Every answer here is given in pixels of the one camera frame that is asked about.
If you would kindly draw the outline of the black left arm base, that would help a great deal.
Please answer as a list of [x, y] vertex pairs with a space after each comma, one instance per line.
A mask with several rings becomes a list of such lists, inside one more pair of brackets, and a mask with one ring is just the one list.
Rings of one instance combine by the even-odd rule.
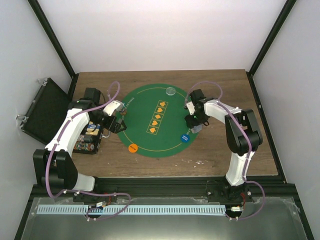
[[98, 185], [94, 188], [94, 190], [91, 192], [91, 194], [84, 194], [80, 193], [73, 197], [73, 200], [75, 202], [88, 202], [88, 203], [96, 203], [101, 202], [109, 199], [113, 199], [113, 196], [101, 196], [101, 195], [107, 195], [107, 194], [113, 194], [118, 191], [118, 187], [111, 185]]

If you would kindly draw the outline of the blue small blind button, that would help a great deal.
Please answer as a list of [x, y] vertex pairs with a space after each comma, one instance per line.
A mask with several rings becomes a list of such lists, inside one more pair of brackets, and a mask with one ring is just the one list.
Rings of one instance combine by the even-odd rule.
[[180, 140], [183, 142], [183, 143], [188, 143], [190, 141], [191, 137], [189, 134], [182, 134], [180, 136]]

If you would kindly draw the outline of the orange big blind button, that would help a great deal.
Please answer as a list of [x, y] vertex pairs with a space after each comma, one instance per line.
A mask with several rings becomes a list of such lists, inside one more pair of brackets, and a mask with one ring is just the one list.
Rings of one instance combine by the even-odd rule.
[[131, 143], [129, 146], [128, 146], [128, 151], [130, 153], [136, 153], [138, 151], [139, 147], [137, 144], [135, 143]]

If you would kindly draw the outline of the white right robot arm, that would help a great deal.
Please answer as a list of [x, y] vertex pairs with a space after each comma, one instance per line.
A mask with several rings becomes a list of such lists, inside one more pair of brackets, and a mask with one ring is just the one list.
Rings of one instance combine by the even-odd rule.
[[203, 126], [208, 126], [209, 118], [224, 124], [231, 158], [221, 191], [225, 200], [229, 202], [236, 200], [244, 190], [252, 157], [263, 143], [254, 111], [231, 107], [220, 102], [219, 98], [207, 98], [201, 89], [187, 94], [184, 108], [188, 110], [184, 120], [192, 133], [197, 133]]

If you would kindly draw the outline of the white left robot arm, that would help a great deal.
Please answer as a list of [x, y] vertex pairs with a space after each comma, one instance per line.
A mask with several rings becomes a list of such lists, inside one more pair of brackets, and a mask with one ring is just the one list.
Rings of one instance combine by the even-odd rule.
[[102, 105], [97, 97], [73, 100], [69, 104], [66, 117], [53, 139], [44, 149], [36, 149], [33, 153], [37, 183], [46, 189], [49, 197], [55, 198], [51, 189], [58, 188], [60, 194], [84, 192], [91, 202], [101, 198], [102, 189], [95, 185], [96, 177], [78, 172], [72, 160], [74, 146], [89, 123], [100, 125], [114, 134], [126, 130], [124, 121], [114, 115], [124, 109], [124, 103], [115, 96], [110, 96]]

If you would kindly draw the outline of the clear acrylic dealer button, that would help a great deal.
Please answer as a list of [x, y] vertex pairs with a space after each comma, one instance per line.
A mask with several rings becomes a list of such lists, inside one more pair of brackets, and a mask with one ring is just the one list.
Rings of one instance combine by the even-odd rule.
[[165, 90], [165, 93], [168, 95], [168, 96], [173, 96], [176, 94], [176, 89], [172, 86], [170, 87], [167, 87], [166, 90]]

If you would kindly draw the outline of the poker chip stack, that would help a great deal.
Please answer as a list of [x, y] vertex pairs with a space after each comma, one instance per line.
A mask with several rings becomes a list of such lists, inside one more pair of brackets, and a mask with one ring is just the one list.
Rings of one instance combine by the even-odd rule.
[[122, 109], [119, 111], [122, 116], [127, 114], [127, 109], [124, 103], [122, 103]]

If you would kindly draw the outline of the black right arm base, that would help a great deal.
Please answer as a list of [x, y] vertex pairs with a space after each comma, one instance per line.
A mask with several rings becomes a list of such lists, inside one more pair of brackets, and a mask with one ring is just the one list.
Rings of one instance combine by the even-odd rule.
[[208, 180], [205, 187], [205, 192], [209, 202], [252, 202], [253, 199], [248, 195], [248, 191], [249, 189], [246, 184], [231, 186], [226, 179], [220, 181]]

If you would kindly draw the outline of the deck of grey cards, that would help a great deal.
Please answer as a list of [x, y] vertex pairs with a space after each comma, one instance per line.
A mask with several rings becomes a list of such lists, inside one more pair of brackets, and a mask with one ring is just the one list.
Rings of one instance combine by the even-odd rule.
[[200, 132], [202, 130], [202, 125], [197, 125], [197, 126], [194, 126], [192, 129], [191, 129], [191, 132], [193, 134], [196, 134], [198, 132]]

